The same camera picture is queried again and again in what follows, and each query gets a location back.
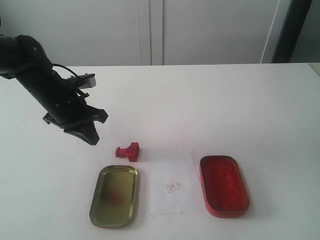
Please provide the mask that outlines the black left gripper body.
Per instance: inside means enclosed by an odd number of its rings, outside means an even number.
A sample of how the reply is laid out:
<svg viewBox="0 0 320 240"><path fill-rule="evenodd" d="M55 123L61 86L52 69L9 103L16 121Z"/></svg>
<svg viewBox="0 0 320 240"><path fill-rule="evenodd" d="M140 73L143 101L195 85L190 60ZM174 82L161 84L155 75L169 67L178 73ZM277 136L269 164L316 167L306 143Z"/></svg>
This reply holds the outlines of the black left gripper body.
<svg viewBox="0 0 320 240"><path fill-rule="evenodd" d="M67 79L80 76L57 63L24 63L16 68L16 79L47 111L43 120L61 129L93 122L87 113L88 93L71 86Z"/></svg>

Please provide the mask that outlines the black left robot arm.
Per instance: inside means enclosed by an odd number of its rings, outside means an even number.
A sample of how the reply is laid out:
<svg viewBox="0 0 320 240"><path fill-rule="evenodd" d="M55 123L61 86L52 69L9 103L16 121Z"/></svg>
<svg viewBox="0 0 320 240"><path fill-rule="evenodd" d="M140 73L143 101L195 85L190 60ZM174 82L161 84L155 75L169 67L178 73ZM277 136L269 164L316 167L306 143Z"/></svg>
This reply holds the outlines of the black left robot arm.
<svg viewBox="0 0 320 240"><path fill-rule="evenodd" d="M95 122L105 123L104 109L87 104L88 93L83 89L96 85L95 74L62 78L53 68L42 45L29 35L0 36L0 75L17 81L47 111L43 120L63 129L91 146L100 137Z"/></svg>

